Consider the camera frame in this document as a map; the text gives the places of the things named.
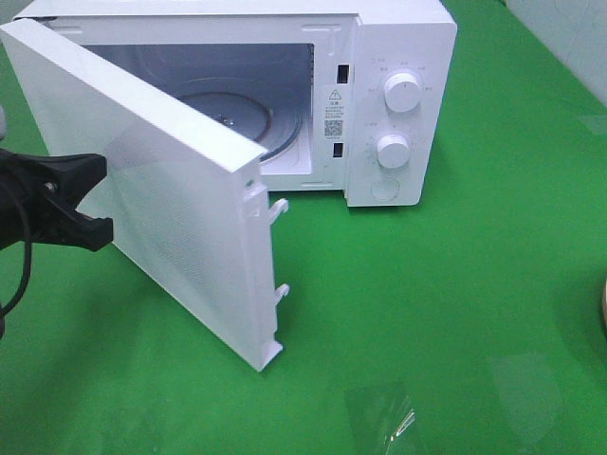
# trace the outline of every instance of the green surface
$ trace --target green surface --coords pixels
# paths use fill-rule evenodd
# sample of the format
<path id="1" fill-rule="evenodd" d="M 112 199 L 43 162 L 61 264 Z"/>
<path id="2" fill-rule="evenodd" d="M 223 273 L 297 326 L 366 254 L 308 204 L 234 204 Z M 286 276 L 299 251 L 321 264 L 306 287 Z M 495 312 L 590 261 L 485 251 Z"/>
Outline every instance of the green surface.
<path id="1" fill-rule="evenodd" d="M 579 121 L 605 109 L 499 2 L 447 4 L 422 202 L 288 195 L 267 369 L 114 247 L 36 246 L 0 342 L 0 453 L 357 454 L 395 429 L 399 390 L 428 454 L 607 453 L 607 136 Z M 3 146 L 43 153 L 4 53 L 0 71 Z M 0 253 L 4 300 L 21 256 Z"/>

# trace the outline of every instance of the white microwave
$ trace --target white microwave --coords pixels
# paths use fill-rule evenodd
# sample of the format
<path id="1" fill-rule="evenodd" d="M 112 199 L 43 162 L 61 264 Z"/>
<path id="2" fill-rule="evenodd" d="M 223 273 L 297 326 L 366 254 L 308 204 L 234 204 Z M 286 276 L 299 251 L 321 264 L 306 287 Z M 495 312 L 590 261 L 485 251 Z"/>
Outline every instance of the white microwave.
<path id="1" fill-rule="evenodd" d="M 115 244 L 257 370 L 268 191 L 419 201 L 456 25 L 438 0 L 35 0 L 0 27 L 52 155 L 98 153 Z"/>

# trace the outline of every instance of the microwave door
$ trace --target microwave door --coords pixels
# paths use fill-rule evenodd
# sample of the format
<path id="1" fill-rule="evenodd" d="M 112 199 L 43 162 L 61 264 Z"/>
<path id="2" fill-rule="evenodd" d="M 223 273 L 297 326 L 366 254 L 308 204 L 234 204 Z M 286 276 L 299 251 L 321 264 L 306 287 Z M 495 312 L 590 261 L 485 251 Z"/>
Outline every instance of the microwave door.
<path id="1" fill-rule="evenodd" d="M 50 153 L 107 157 L 83 208 L 111 216 L 117 247 L 262 370 L 288 290 L 274 287 L 270 224 L 286 201 L 267 205 L 265 149 L 35 21 L 0 33 Z"/>

